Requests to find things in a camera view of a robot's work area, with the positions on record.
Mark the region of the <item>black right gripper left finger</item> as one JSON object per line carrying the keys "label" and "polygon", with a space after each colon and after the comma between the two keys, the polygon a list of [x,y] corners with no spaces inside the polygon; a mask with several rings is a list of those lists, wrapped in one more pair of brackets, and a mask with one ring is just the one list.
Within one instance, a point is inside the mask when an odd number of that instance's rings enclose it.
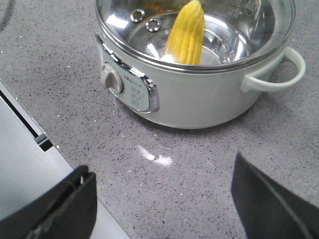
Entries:
{"label": "black right gripper left finger", "polygon": [[0,222],[2,239],[88,239],[97,217],[96,174],[81,165]]}

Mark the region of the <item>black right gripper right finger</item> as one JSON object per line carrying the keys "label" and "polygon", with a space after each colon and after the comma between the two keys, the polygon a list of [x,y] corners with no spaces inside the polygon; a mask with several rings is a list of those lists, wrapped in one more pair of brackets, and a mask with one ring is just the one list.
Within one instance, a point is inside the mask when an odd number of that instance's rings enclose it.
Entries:
{"label": "black right gripper right finger", "polygon": [[231,194],[249,239],[317,239],[319,209],[237,153]]}

